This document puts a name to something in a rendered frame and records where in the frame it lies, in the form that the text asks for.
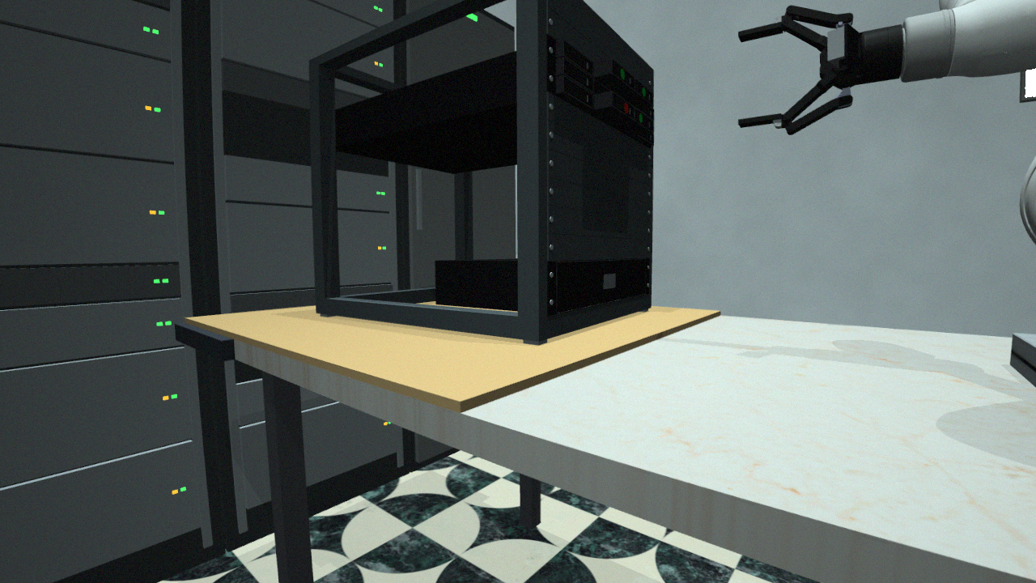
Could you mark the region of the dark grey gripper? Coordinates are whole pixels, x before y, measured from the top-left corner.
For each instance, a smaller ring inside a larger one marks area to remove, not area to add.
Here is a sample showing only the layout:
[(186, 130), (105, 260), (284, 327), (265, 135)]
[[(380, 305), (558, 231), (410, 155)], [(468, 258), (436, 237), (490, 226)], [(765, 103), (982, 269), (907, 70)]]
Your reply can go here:
[[(792, 36), (800, 38), (805, 43), (813, 45), (821, 52), (821, 80), (817, 86), (809, 90), (807, 95), (801, 97), (799, 103), (794, 104), (792, 109), (785, 112), (785, 114), (780, 113), (739, 119), (740, 128), (774, 123), (776, 129), (785, 128), (788, 135), (793, 135), (798, 130), (807, 128), (811, 123), (819, 121), (821, 118), (835, 110), (848, 108), (852, 104), (850, 87), (858, 84), (875, 83), (900, 78), (902, 74), (903, 50), (901, 23), (890, 27), (860, 32), (860, 64), (858, 66), (854, 64), (854, 74), (844, 76), (843, 72), (839, 71), (838, 67), (826, 61), (826, 36), (819, 36), (815, 31), (800, 25), (796, 21), (815, 23), (815, 25), (826, 28), (843, 28), (845, 23), (852, 25), (852, 13), (831, 14), (831, 12), (808, 10), (808, 8), (788, 5), (787, 12), (777, 16), (774, 23), (739, 31), (741, 43), (745, 43), (748, 40), (755, 40), (755, 38), (777, 36), (782, 31), (787, 31), (792, 33)], [(802, 116), (798, 121), (792, 122), (796, 116), (800, 115), (800, 112), (806, 110), (810, 104), (815, 103), (832, 86), (843, 90), (843, 92), (839, 93), (831, 103), (822, 104), (819, 108)]]

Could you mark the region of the tan wooden board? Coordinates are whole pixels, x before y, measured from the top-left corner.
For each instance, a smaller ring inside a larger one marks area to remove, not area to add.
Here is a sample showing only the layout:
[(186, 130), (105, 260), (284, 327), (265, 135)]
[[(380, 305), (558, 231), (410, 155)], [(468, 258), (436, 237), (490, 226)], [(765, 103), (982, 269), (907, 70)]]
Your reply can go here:
[(713, 320), (652, 307), (541, 346), (523, 339), (321, 317), (316, 307), (185, 317), (186, 324), (462, 413)]

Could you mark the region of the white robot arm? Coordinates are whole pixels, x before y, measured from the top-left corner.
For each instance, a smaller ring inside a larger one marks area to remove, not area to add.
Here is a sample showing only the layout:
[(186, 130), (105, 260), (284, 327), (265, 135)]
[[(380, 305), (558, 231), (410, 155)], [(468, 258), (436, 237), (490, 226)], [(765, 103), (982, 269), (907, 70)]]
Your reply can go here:
[[(1036, 69), (1036, 0), (939, 0), (939, 5), (938, 12), (904, 19), (902, 82)], [(845, 76), (860, 64), (860, 33), (848, 23), (826, 33), (826, 61)], [(1021, 184), (1020, 213), (1036, 244), (1036, 156)]]

